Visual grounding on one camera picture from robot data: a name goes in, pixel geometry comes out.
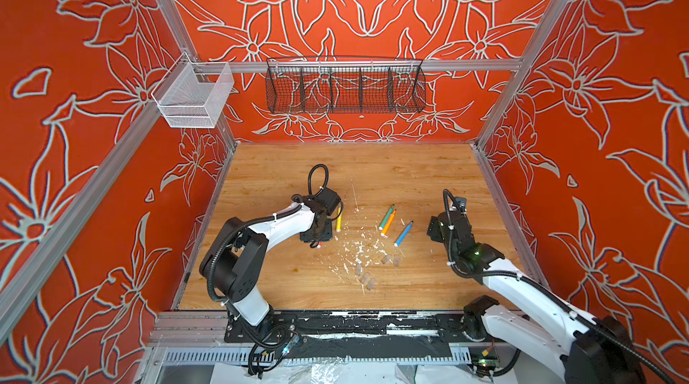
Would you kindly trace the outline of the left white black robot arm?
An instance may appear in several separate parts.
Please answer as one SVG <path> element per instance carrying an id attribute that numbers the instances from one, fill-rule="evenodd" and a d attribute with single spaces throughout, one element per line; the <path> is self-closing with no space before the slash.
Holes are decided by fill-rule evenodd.
<path id="1" fill-rule="evenodd" d="M 334 190 L 322 188 L 316 195 L 293 196 L 290 206 L 277 213 L 247 222 L 227 220 L 199 265 L 211 300 L 249 325 L 261 325 L 271 311 L 258 289 L 267 253 L 294 236 L 314 248 L 328 242 L 335 213 L 343 206 Z"/>

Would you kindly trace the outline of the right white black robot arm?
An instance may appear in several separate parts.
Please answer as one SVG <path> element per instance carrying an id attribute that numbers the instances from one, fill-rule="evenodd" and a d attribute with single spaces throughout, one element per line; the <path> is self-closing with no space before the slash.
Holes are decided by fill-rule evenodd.
<path id="1" fill-rule="evenodd" d="M 494 247 L 476 242 L 464 208 L 452 206 L 432 217 L 427 234 L 445 247 L 447 265 L 456 276 L 484 285 L 520 309 L 513 313 L 488 295 L 468 303 L 460 324 L 468 339 L 501 339 L 566 383 L 644 383 L 646 371 L 672 382 L 633 348 L 621 322 L 572 305 Z"/>

